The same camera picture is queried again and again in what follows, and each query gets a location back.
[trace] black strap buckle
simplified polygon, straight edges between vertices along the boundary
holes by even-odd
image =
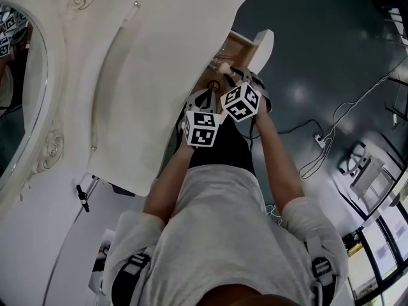
[[[112,285],[112,302],[115,306],[129,306],[133,291],[142,270],[150,262],[150,256],[140,253],[131,256],[122,266]]]
[[[332,266],[326,258],[315,258],[312,262],[312,271],[315,278],[320,278],[332,271]]]

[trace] oval mirror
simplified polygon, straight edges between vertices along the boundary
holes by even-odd
[[[0,189],[31,136],[46,84],[41,33],[20,10],[0,4]]]

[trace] gray t-shirt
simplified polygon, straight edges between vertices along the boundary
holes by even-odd
[[[318,235],[337,275],[336,292],[347,278],[347,254],[339,234],[312,198],[297,198],[282,213],[283,227],[266,214],[256,177],[225,165],[187,172],[167,226],[149,214],[125,212],[105,265],[103,289],[127,259],[152,256],[139,305],[195,306],[205,293],[243,284],[261,294],[314,305],[314,277],[306,237]]]

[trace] person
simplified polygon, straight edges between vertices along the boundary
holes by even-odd
[[[103,275],[103,291],[115,306],[317,305],[308,236],[320,240],[335,293],[343,286],[342,240],[315,200],[304,196],[264,98],[256,127],[282,226],[267,216],[248,144],[228,117],[212,148],[182,142],[143,213],[121,215]],[[135,288],[118,281],[137,254],[151,260]]]
[[[31,38],[32,31],[33,27],[31,25],[19,31],[16,37],[21,37],[21,39],[19,43],[11,47],[13,52],[0,58],[0,117],[22,104],[24,75],[28,56],[26,44]]]

